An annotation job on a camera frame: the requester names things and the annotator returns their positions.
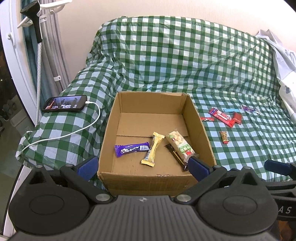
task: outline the white sheet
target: white sheet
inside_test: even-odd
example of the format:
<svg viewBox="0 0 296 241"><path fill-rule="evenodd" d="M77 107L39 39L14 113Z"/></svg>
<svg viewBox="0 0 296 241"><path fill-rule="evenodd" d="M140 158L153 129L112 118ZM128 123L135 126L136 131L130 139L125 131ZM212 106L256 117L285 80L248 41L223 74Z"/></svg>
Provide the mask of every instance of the white sheet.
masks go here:
<svg viewBox="0 0 296 241"><path fill-rule="evenodd" d="M285 49L270 30L260 30L256 37L265 39L273 49L276 77L281 85L279 95L291 116L291 121L296 124L296 53Z"/></svg>

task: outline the green gingham tablecloth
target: green gingham tablecloth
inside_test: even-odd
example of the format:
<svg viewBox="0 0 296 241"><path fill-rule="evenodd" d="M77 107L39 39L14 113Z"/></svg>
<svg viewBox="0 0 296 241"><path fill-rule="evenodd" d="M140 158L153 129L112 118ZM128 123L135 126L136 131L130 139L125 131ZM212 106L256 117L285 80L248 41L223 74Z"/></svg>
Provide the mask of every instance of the green gingham tablecloth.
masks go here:
<svg viewBox="0 0 296 241"><path fill-rule="evenodd" d="M121 17L102 25L86 67L62 93L87 95L101 108L99 121L21 154L29 143L78 130L98 115L94 104L79 113L45 113L35 130L22 137L20 161L58 169L98 155L118 91L185 92L200 116L209 116L211 107L258 108L261 114L241 111L242 125L232 129L218 120L203 122L217 163L227 169L248 165L260 177L279 181L286 177L267 172L264 161L296 161L296 128L281 107L269 45L220 24L164 16ZM228 132L229 144L222 144L219 131Z"/></svg>

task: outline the white charging cable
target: white charging cable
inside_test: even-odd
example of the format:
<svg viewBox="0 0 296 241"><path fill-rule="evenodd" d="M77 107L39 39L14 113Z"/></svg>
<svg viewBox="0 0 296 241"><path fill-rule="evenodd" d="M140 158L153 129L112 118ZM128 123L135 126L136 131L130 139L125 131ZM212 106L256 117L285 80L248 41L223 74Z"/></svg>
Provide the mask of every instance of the white charging cable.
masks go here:
<svg viewBox="0 0 296 241"><path fill-rule="evenodd" d="M98 117L96 118L96 120L95 120L93 123L89 124L88 126L86 126L86 127L84 127L84 128L81 128L81 129L79 129L79 130L77 130L77 131L74 131L74 132L72 132L72 133L69 133L69 134L64 135L64 136L61 136L61 137L53 137L53 138L47 138L47 139L42 139L42 140L39 140L39 141L35 141L35 142L33 142L33 143L27 145L24 149L22 149L22 152L23 152L25 149L27 149L28 147L30 147L30 146L32 146L32 145L35 145L35 144L37 144L37 143L40 143L40 142L42 142L42 141L51 141L51 140L57 140L57 139L61 139L61 138L64 138L64 137L68 137L68 136L70 136L70 135L72 135L72 134L75 134L75 133L77 133L77 132L79 132L79 131L85 130L86 128L88 128L88 127L92 126L93 124L95 124L95 123L98 121L98 119L100 118L100 115L101 115L100 107L99 107L99 105L98 105L96 102L85 101L85 104L95 104L95 105L98 107L98 109L99 109L99 115L98 115Z"/></svg>

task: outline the white hook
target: white hook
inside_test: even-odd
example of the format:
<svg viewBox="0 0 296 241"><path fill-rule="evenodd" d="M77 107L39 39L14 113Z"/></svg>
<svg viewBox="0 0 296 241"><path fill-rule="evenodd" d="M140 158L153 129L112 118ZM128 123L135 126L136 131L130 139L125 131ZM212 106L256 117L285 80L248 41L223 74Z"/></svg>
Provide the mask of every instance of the white hook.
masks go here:
<svg viewBox="0 0 296 241"><path fill-rule="evenodd" d="M8 33L6 37L7 39L11 40L12 45L15 46L15 38L13 36L13 33Z"/></svg>
<svg viewBox="0 0 296 241"><path fill-rule="evenodd" d="M72 0L60 0L60 1L56 1L56 2L52 2L52 3L45 3L45 4L40 4L40 9L49 9L49 12L47 12L46 14L43 14L42 16L39 17L39 19L44 19L41 22L46 21L46 18L52 14L58 13L59 11L61 11L66 4L71 3ZM17 26L17 28L20 27L28 27L30 25L32 25L33 22L28 18L25 17Z"/></svg>

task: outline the yellow snack bar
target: yellow snack bar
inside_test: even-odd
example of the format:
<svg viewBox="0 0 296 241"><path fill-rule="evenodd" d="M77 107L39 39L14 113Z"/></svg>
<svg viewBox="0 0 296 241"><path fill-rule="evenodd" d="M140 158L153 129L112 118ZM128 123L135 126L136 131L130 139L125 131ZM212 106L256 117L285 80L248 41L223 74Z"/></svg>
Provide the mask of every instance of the yellow snack bar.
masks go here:
<svg viewBox="0 0 296 241"><path fill-rule="evenodd" d="M154 166L156 148L158 147L159 143L163 140L164 137L164 135L160 135L157 132L153 132L152 145L150 146L145 158L141 161L142 164L146 164L151 167Z"/></svg>

